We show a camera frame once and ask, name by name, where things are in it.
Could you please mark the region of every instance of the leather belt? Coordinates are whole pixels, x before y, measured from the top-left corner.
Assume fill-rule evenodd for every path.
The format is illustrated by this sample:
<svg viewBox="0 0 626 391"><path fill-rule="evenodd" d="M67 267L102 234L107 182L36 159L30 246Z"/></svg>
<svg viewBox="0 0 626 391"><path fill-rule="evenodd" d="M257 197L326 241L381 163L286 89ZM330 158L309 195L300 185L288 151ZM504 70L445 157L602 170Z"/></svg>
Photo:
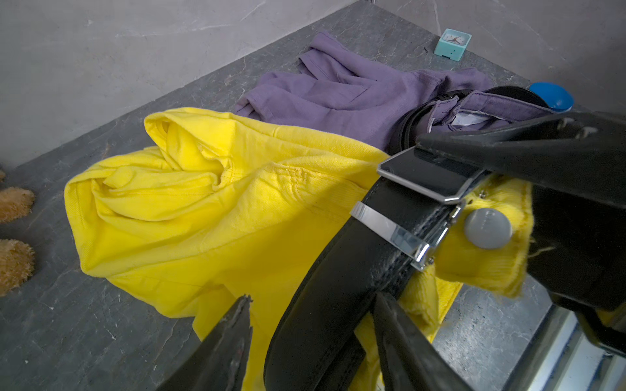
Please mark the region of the leather belt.
<svg viewBox="0 0 626 391"><path fill-rule="evenodd" d="M413 273L429 263L429 251L462 205L445 205L380 178L285 311L265 361L266 389L347 389L364 358L353 331L376 292L400 296Z"/></svg>

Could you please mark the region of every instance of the blue container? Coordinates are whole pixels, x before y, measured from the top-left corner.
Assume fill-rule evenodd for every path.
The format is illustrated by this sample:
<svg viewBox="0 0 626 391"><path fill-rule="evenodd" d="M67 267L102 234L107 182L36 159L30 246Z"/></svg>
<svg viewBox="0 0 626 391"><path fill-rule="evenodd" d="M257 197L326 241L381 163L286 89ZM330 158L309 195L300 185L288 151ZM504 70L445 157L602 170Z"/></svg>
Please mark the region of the blue container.
<svg viewBox="0 0 626 391"><path fill-rule="evenodd" d="M574 98L567 90L554 83L535 83L531 84L528 89L548 104L552 110L559 113L568 111L574 105Z"/></svg>
<svg viewBox="0 0 626 391"><path fill-rule="evenodd" d="M459 61L470 43L471 34L461 31L446 29L443 32L434 53L438 56Z"/></svg>

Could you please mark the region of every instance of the belt buckle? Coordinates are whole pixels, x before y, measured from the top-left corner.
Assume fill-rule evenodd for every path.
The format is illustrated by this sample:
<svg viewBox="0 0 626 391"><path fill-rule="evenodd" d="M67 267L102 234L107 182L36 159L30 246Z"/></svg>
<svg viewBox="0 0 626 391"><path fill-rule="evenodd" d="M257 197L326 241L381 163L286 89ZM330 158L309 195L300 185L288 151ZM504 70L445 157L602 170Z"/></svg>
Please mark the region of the belt buckle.
<svg viewBox="0 0 626 391"><path fill-rule="evenodd" d="M430 255L456 223L465 207L465 194L489 175L488 171L481 168L443 158L417 147L404 150L382 162L378 173L451 207L451 211L440 218L422 238L362 202L358 202L350 212L352 217L410 257L411 266L420 272L434 262Z"/></svg>
<svg viewBox="0 0 626 391"><path fill-rule="evenodd" d="M434 260L430 254L446 237L450 227L456 223L464 206L465 202L455 205L450 213L437 221L424 238L418 238L360 201L354 205L350 215L407 255L411 259L411 266L421 272L426 266L433 264Z"/></svg>
<svg viewBox="0 0 626 391"><path fill-rule="evenodd" d="M413 146L383 161L377 172L406 188L453 205L489 172Z"/></svg>

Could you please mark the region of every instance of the teal alarm clock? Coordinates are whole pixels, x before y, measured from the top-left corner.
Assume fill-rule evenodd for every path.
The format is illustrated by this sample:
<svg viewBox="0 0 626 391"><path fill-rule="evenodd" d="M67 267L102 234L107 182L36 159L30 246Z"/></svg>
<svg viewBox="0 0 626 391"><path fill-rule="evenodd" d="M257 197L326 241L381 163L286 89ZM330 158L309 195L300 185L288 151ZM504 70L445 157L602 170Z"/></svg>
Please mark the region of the teal alarm clock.
<svg viewBox="0 0 626 391"><path fill-rule="evenodd" d="M434 53L438 56L459 61L465 53L465 48L470 43L471 34L461 31L446 29L443 32Z"/></svg>

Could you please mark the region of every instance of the gray button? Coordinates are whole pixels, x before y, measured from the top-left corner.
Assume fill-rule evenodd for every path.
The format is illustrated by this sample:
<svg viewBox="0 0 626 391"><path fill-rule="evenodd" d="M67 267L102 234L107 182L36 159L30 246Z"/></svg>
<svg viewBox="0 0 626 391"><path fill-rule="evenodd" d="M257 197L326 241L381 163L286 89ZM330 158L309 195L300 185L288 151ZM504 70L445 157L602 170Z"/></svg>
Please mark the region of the gray button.
<svg viewBox="0 0 626 391"><path fill-rule="evenodd" d="M465 219L465 237L477 247L495 250L504 247L513 236L513 227L507 217L492 208L473 211Z"/></svg>

